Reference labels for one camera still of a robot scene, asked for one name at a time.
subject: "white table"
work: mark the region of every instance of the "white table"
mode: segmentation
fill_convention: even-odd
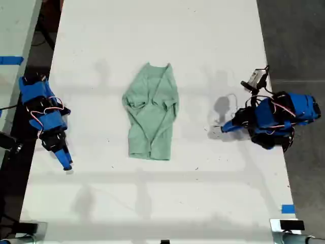
[[[121,97],[146,62],[178,85],[167,162],[127,155]],[[295,217],[282,149],[210,128],[265,65],[255,0],[66,0],[50,84],[72,110],[74,174],[38,143],[21,220],[47,222],[48,243],[273,243],[269,219]]]
[[[22,56],[18,65],[0,65],[0,107],[17,104],[19,97],[18,78],[24,74],[31,40],[39,15],[41,0],[0,1],[0,56]],[[0,118],[2,132],[10,133],[15,109],[4,110]],[[4,156],[0,148],[0,166]]]

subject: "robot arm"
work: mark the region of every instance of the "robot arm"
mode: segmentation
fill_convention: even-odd
[[[320,109],[309,95],[291,94],[281,91],[272,96],[259,96],[261,88],[266,89],[269,67],[256,69],[249,82],[241,84],[252,92],[251,106],[239,109],[235,117],[221,127],[223,133],[241,128],[248,129],[252,142],[265,149],[282,145],[286,151],[294,138],[294,126],[306,125],[320,118]],[[257,98],[264,99],[257,105]]]
[[[42,146],[56,155],[64,170],[71,170],[72,158],[64,132],[68,126],[62,119],[71,111],[57,102],[45,76],[21,77],[19,88],[22,103],[31,115],[29,123],[40,131]]]

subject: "green cloth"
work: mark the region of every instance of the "green cloth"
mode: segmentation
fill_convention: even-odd
[[[170,64],[147,63],[123,95],[130,118],[128,153],[132,158],[169,160],[178,93]]]

